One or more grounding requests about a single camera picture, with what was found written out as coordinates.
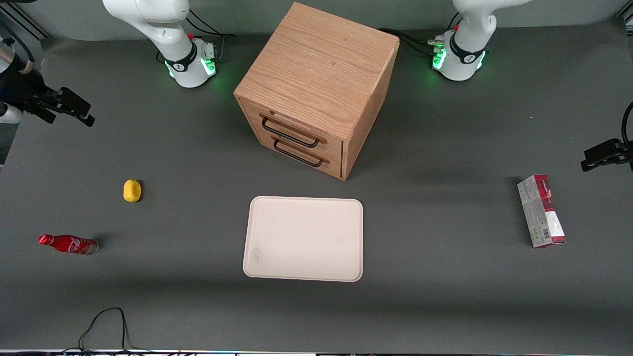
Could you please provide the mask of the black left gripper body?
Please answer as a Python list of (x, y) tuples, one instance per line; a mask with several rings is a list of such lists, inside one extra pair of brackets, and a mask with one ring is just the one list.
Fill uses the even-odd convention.
[(633, 149), (631, 143), (626, 140), (620, 143), (620, 154), (617, 164), (627, 164), (631, 171), (633, 171)]

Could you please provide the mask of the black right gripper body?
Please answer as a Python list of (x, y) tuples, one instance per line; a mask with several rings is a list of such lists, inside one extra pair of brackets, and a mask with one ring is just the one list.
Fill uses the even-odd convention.
[(23, 74), (27, 68), (22, 59), (2, 59), (0, 74), (0, 122), (2, 124), (18, 124), (25, 113), (36, 115), (43, 121), (52, 124), (56, 115), (50, 112), (47, 100), (52, 88), (45, 85), (44, 79), (37, 70)]

